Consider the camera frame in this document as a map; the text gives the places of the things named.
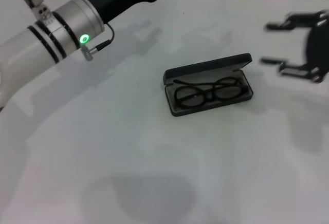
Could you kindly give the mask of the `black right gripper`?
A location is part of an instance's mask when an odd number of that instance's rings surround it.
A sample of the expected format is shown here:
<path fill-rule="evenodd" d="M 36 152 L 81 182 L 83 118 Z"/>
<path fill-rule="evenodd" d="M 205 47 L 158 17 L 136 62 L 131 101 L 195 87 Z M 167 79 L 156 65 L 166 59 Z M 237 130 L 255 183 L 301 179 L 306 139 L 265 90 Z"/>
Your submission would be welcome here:
<path fill-rule="evenodd" d="M 311 78 L 321 83 L 328 74 L 328 10 L 316 13 L 290 13 L 282 22 L 269 22 L 266 30 L 311 28 L 306 40 L 306 63 L 291 64 L 288 60 L 261 58 L 260 63 L 278 67 L 278 74 L 294 78 Z"/>

